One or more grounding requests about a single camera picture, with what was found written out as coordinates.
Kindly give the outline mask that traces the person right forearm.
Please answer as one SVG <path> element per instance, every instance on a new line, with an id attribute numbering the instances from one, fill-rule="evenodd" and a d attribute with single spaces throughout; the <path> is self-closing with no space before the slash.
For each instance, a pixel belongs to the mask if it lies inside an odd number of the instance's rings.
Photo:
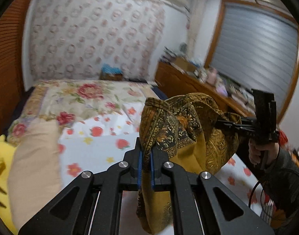
<path id="1" fill-rule="evenodd" d="M 291 216 L 299 210 L 299 168 L 289 153 L 280 149 L 263 171 L 263 189 L 278 209 Z"/>

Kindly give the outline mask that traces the person right hand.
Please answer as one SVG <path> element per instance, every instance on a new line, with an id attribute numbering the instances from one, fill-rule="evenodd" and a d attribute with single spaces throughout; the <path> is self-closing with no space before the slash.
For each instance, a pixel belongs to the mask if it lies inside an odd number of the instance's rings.
<path id="1" fill-rule="evenodd" d="M 253 165 L 261 161 L 261 155 L 267 155 L 266 164 L 272 163 L 278 156 L 280 146 L 278 143 L 268 143 L 266 145 L 257 145 L 253 139 L 249 140 L 249 159 Z"/>

